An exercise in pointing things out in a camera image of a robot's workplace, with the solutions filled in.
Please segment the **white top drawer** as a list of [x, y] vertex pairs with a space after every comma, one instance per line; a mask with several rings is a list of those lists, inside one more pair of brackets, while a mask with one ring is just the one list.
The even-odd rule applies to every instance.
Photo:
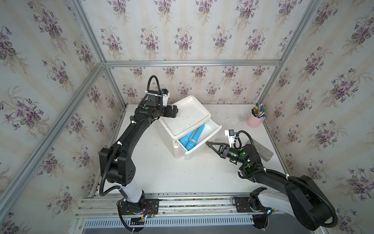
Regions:
[[218, 133], [221, 131], [222, 126], [218, 125], [213, 120], [209, 120], [205, 123], [205, 128], [202, 131], [200, 138], [197, 141], [197, 145], [188, 151], [182, 144], [179, 142], [179, 139], [175, 142], [173, 147], [172, 154], [175, 159], [184, 158], [185, 160], [190, 160], [194, 156], [197, 156], [205, 148], [207, 148], [207, 141], [214, 141], [217, 138]]

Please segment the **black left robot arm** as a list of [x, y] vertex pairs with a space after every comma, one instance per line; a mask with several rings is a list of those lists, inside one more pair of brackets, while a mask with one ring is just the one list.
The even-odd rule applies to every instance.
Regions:
[[130, 123], [123, 134], [109, 148], [99, 152], [101, 181], [99, 195], [118, 190], [129, 205], [143, 209], [144, 191], [134, 181], [136, 167], [132, 153], [144, 132], [161, 117], [176, 118], [178, 108], [168, 105], [169, 91], [162, 89], [158, 77], [150, 76], [145, 96], [130, 116]]

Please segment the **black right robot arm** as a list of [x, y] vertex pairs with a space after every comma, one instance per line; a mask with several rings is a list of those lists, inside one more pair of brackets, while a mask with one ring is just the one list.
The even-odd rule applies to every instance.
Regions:
[[303, 227], [314, 231], [319, 227], [337, 226], [334, 206], [310, 177], [290, 176], [265, 168], [248, 132], [240, 130], [233, 137], [233, 145], [211, 141], [206, 145], [222, 159], [239, 164], [239, 178], [266, 185], [286, 195], [294, 217]]

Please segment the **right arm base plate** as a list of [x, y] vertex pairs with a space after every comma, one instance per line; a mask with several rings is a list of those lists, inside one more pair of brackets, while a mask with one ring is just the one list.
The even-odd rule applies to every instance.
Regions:
[[257, 197], [233, 197], [232, 204], [236, 207], [238, 213], [263, 213], [271, 214], [274, 209], [265, 207], [261, 204], [260, 200]]

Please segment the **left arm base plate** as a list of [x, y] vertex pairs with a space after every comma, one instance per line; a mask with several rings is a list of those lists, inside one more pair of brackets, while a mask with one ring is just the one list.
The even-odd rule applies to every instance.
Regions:
[[117, 208], [122, 215], [156, 215], [159, 209], [159, 199], [141, 199], [138, 203], [120, 200], [117, 202]]

